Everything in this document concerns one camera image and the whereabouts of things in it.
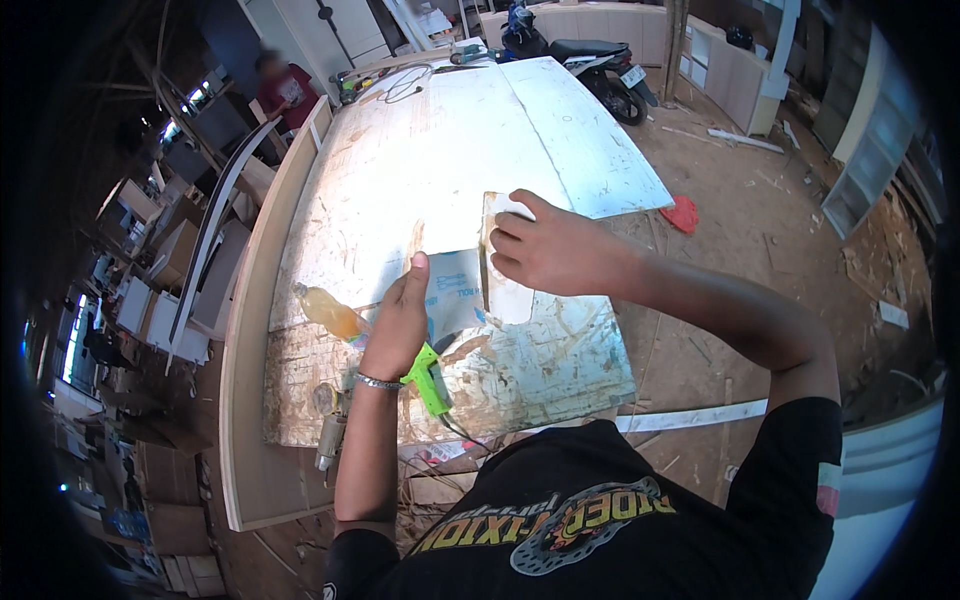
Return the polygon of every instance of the wooden frame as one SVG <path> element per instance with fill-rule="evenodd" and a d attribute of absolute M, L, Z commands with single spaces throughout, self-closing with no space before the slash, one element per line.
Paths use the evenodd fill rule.
<path fill-rule="evenodd" d="M 237 277 L 220 374 L 220 468 L 234 531 L 267 527 L 332 506 L 316 450 L 263 442 L 267 328 L 287 231 L 333 116 L 323 96 L 280 164 Z"/>

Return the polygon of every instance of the license plate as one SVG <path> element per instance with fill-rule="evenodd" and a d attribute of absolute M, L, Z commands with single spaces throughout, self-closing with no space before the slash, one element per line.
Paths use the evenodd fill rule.
<path fill-rule="evenodd" d="M 627 87 L 633 87 L 643 81 L 647 72 L 639 64 L 635 64 L 629 71 L 620 76 L 620 81 Z"/>

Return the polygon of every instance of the person in red shirt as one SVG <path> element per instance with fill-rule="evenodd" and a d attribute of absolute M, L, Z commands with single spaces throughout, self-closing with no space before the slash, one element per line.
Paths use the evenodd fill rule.
<path fill-rule="evenodd" d="M 292 132 L 298 130 L 320 100 L 310 86 L 312 78 L 296 64 L 281 60 L 274 50 L 264 51 L 257 57 L 253 68 L 260 76 L 256 100 L 267 120 L 273 121 L 282 114 L 287 127 Z"/>

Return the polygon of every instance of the workshop floor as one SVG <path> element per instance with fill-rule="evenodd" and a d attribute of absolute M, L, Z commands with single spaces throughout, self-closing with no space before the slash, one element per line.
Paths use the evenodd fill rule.
<path fill-rule="evenodd" d="M 659 89 L 658 69 L 649 69 L 649 82 Z M 890 324 L 875 326 L 867 294 L 853 284 L 844 269 L 841 244 L 829 223 L 822 221 L 816 181 L 833 181 L 836 168 L 801 121 L 780 109 L 800 140 L 800 153 L 777 155 L 765 150 L 727 145 L 717 147 L 662 127 L 707 137 L 707 127 L 736 132 L 730 119 L 702 93 L 681 79 L 677 97 L 691 112 L 652 108 L 655 122 L 625 128 L 657 170 L 667 189 L 686 195 L 696 205 L 700 222 L 692 235 L 673 229 L 657 212 L 607 219 L 655 252 L 746 277 L 793 298 L 819 314 L 836 339 L 838 370 L 844 393 L 861 385 L 866 374 L 882 365 L 904 332 Z M 782 132 L 772 134 L 776 141 Z M 812 183 L 804 183 L 808 171 Z M 885 229 L 899 239 L 904 254 L 901 271 L 909 284 L 907 310 L 914 327 L 924 324 L 924 299 L 929 283 L 923 254 L 909 221 L 881 201 L 870 223 L 847 246 L 856 252 L 860 270 L 878 288 L 890 284 L 892 273 Z M 649 411 L 723 404 L 725 379 L 732 381 L 732 402 L 767 395 L 769 376 L 732 351 L 719 339 L 646 308 L 615 302 L 641 398 L 650 398 Z M 196 374 L 196 399 L 178 402 L 184 416 L 211 441 L 217 439 L 220 361 L 223 345 L 214 344 L 214 358 Z M 177 396 L 183 398 L 181 386 Z M 720 505 L 726 501 L 728 466 L 747 455 L 760 419 L 725 425 L 666 431 L 643 451 L 665 476 Z M 634 446 L 655 434 L 630 434 Z M 208 521 L 225 576 L 234 598 L 320 598 L 324 549 L 332 541 L 329 514 L 258 531 L 265 543 L 292 568 L 272 556 L 253 533 L 227 527 L 217 448 L 203 453 L 209 467 L 212 497 Z"/>

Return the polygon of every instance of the hand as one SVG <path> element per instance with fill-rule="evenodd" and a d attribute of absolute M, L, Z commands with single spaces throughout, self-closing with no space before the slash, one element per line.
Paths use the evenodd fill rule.
<path fill-rule="evenodd" d="M 423 252 L 410 260 L 410 271 L 383 295 L 380 314 L 373 323 L 360 373 L 382 381 L 399 381 L 410 371 L 426 341 L 426 284 L 430 262 Z"/>
<path fill-rule="evenodd" d="M 615 295 L 623 260 L 636 252 L 628 242 L 525 189 L 510 199 L 524 204 L 537 220 L 511 212 L 496 215 L 491 261 L 500 273 L 557 296 Z"/>

